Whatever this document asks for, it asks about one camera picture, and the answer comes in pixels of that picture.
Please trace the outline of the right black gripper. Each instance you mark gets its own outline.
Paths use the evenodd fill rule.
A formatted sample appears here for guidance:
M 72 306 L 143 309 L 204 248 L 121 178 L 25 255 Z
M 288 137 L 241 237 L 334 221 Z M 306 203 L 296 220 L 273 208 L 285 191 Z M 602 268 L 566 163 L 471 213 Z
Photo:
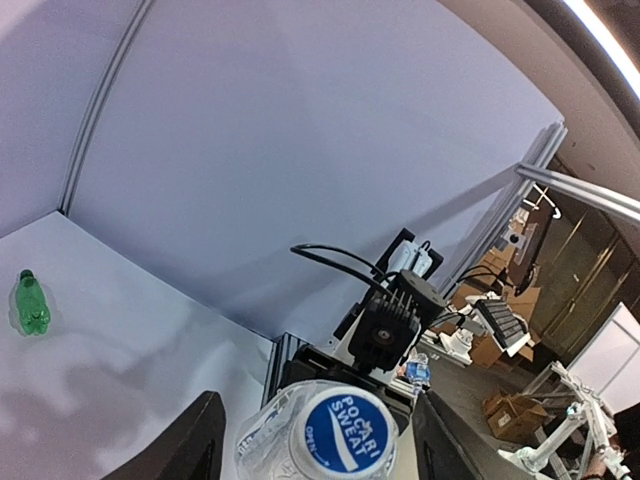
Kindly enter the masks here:
M 364 389 L 378 397 L 395 420 L 410 420 L 415 397 L 399 387 L 357 372 L 332 357 L 303 345 L 292 355 L 280 353 L 272 370 L 272 397 L 287 386 L 307 380 L 328 380 Z

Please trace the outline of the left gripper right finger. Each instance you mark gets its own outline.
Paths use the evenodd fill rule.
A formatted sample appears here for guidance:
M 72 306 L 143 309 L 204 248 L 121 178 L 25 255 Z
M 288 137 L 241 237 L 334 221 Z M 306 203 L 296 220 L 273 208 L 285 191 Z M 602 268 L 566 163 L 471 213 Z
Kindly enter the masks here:
M 435 392 L 418 395 L 412 428 L 421 480 L 518 480 L 530 477 L 492 449 Z

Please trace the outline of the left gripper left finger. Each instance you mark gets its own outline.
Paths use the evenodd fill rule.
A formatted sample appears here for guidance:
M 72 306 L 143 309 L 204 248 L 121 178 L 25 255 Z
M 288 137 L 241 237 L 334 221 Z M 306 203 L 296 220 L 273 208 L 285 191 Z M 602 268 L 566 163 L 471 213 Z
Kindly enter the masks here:
M 205 391 L 144 450 L 104 480 L 219 479 L 224 434 L 221 395 Z

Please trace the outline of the clear labelled water bottle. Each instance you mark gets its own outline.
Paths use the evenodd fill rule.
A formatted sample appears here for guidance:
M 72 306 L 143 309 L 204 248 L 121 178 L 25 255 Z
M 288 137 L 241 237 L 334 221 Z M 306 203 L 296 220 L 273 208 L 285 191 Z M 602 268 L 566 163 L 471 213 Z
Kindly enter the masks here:
M 398 437 L 391 412 L 374 394 L 302 381 L 244 422 L 234 461 L 240 479 L 389 479 Z

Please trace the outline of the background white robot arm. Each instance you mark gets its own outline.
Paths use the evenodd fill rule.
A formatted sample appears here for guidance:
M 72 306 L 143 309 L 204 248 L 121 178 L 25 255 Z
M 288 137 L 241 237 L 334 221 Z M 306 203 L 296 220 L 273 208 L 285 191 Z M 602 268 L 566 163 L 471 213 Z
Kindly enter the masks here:
M 584 424 L 589 426 L 584 456 L 594 452 L 616 479 L 630 479 L 624 455 L 611 446 L 616 434 L 603 404 L 560 364 L 553 369 L 578 399 L 565 420 L 536 448 L 494 450 L 438 395 L 418 395 L 412 416 L 417 475 L 420 479 L 542 479 L 541 470 L 558 447 Z

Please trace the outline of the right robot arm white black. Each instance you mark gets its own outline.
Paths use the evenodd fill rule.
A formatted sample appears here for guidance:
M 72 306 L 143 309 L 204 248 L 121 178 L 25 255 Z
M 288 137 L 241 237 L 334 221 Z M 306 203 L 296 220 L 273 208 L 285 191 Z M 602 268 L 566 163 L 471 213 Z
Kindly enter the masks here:
M 299 244 L 291 252 L 350 275 L 367 285 L 329 339 L 320 346 L 285 333 L 272 348 L 262 401 L 304 380 L 331 380 L 367 390 L 384 402 L 398 427 L 405 429 L 413 396 L 392 382 L 423 334 L 444 312 L 446 302 L 429 283 L 443 262 L 430 242 L 416 243 L 401 230 L 375 263 L 365 261 L 361 273 L 331 259 L 338 247 Z

